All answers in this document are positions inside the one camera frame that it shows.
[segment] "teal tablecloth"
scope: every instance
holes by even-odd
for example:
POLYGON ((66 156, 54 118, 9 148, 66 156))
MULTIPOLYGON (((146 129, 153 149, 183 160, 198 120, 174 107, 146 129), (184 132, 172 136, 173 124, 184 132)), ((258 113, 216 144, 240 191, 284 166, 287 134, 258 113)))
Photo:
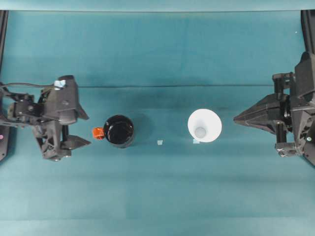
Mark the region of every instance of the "teal tablecloth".
POLYGON ((70 132, 92 144, 54 163, 17 130, 0 164, 0 235, 313 235, 315 169, 232 121, 303 51, 298 11, 11 12, 1 81, 75 75, 90 120, 70 132), (222 119, 213 143, 192 142, 198 108, 222 119), (114 114, 134 121, 127 149, 92 140, 114 114))

